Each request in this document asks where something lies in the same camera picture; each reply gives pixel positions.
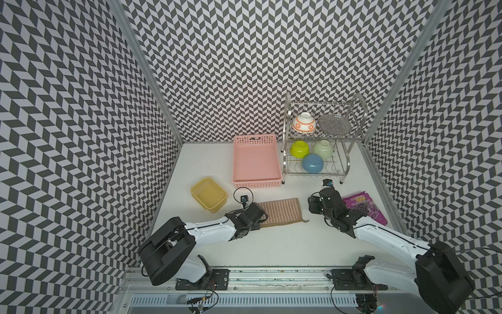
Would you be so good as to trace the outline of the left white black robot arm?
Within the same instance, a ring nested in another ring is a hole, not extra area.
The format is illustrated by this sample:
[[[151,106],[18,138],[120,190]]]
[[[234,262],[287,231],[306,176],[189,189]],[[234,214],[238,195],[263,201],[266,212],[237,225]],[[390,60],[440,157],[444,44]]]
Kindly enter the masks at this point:
[[[242,239],[259,230],[268,214],[256,203],[226,213],[215,221],[185,223],[180,217],[170,218],[139,248],[142,275],[154,286],[172,278],[188,281],[198,289],[214,287],[213,269],[201,255],[193,255],[198,247]]]

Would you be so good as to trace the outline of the brown striped square dishcloth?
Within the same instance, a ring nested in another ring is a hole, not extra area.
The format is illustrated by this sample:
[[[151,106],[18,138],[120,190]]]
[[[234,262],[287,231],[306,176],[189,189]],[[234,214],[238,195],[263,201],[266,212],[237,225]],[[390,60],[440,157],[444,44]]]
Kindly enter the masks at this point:
[[[299,222],[309,222],[302,216],[298,198],[275,200],[257,203],[268,215],[266,221],[260,223],[260,228],[292,225]]]

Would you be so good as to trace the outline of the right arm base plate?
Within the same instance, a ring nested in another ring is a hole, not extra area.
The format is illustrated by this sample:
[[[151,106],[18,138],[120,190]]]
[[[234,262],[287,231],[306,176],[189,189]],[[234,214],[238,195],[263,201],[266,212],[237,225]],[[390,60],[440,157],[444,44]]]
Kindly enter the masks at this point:
[[[388,290],[387,285],[372,283],[363,271],[353,269],[332,269],[327,275],[335,290],[379,292]]]

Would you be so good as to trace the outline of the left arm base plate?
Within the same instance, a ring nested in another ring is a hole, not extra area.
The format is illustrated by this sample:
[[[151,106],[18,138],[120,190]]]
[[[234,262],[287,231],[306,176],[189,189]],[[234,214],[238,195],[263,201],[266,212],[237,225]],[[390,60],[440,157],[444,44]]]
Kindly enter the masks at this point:
[[[213,269],[196,283],[185,279],[177,279],[175,290],[227,290],[229,281],[229,269]]]

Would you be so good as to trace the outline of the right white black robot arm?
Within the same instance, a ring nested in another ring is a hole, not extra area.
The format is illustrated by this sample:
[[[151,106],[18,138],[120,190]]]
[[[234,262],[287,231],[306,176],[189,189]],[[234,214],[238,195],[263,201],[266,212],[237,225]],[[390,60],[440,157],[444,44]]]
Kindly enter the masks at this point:
[[[446,243],[428,243],[392,230],[366,212],[348,208],[334,187],[309,196],[308,205],[328,226],[401,261],[386,264],[369,255],[359,259],[355,267],[371,283],[417,295],[437,313],[456,313],[475,290],[469,272]]]

